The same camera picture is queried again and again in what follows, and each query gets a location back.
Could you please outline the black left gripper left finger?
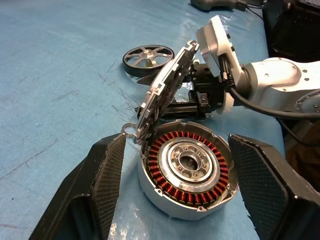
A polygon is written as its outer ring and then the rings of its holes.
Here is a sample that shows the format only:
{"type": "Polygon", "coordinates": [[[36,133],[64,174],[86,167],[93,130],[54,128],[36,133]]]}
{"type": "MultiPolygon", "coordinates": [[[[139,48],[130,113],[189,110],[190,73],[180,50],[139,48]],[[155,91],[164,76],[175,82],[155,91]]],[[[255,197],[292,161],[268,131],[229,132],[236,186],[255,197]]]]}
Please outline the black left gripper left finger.
{"type": "Polygon", "coordinates": [[[123,133],[96,142],[61,182],[29,240],[108,240],[125,146],[123,133]]]}

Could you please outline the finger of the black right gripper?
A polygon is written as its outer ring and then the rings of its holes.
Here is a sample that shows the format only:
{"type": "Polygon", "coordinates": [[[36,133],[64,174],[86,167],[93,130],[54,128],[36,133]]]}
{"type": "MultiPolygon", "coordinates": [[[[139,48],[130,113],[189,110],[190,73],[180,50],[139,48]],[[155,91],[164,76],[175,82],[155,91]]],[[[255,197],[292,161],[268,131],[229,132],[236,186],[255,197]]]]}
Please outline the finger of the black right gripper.
{"type": "Polygon", "coordinates": [[[196,119],[203,120],[206,114],[209,113],[209,104],[200,104],[197,101],[176,102],[168,105],[164,111],[162,120],[177,120],[177,119],[196,119]]]}
{"type": "Polygon", "coordinates": [[[146,75],[143,76],[141,78],[139,78],[136,83],[139,85],[146,85],[146,86],[150,86],[154,79],[158,76],[158,74],[150,74],[150,75],[146,75]]]}

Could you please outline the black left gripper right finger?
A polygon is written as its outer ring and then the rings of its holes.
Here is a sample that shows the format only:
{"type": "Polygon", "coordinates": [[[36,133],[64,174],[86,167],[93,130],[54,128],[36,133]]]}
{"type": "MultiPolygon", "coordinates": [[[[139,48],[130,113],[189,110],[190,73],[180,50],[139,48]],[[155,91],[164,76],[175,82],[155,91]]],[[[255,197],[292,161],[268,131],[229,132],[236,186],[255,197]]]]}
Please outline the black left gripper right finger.
{"type": "Polygon", "coordinates": [[[320,240],[320,193],[265,142],[230,134],[242,199],[260,240],[320,240]]]}

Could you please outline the silver hinged motor lid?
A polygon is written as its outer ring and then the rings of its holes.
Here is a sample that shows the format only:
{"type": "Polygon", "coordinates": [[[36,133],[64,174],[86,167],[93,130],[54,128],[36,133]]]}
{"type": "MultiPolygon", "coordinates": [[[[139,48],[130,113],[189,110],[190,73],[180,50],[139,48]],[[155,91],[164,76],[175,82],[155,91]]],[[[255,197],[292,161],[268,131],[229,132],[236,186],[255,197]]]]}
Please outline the silver hinged motor lid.
{"type": "Polygon", "coordinates": [[[182,47],[175,58],[171,59],[154,77],[141,105],[137,109],[136,132],[133,142],[141,146],[140,157],[148,156],[149,140],[155,134],[159,120],[175,98],[185,77],[190,74],[194,55],[199,49],[195,40],[182,47]]]}

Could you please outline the silver motor housing copper windings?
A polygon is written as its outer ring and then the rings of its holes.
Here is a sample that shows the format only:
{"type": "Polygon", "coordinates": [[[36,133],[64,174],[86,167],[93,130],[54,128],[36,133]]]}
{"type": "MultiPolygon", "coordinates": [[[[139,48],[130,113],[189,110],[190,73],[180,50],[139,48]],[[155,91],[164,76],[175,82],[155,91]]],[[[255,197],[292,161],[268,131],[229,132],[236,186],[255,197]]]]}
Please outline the silver motor housing copper windings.
{"type": "Polygon", "coordinates": [[[170,217],[200,220],[223,207],[239,189],[228,143],[199,123],[161,124],[140,147],[140,186],[170,217]]]}

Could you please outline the grey handheld controller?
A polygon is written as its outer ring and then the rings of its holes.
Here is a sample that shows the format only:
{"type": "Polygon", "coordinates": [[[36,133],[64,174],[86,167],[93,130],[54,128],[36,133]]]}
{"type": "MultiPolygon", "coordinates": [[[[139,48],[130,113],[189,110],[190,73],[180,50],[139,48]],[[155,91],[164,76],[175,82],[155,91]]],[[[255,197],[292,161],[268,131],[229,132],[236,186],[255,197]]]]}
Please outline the grey handheld controller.
{"type": "Polygon", "coordinates": [[[248,7],[245,0],[190,0],[190,4],[203,12],[209,12],[213,8],[236,9],[244,12],[248,7]]]}

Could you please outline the black box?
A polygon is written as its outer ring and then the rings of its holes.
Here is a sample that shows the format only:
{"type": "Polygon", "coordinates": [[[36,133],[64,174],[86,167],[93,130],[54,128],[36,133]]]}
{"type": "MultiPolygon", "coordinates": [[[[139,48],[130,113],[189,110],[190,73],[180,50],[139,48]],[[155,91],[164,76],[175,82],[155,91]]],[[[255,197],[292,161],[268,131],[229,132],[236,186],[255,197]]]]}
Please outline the black box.
{"type": "Polygon", "coordinates": [[[270,57],[320,61],[320,0],[267,0],[262,16],[270,57]]]}

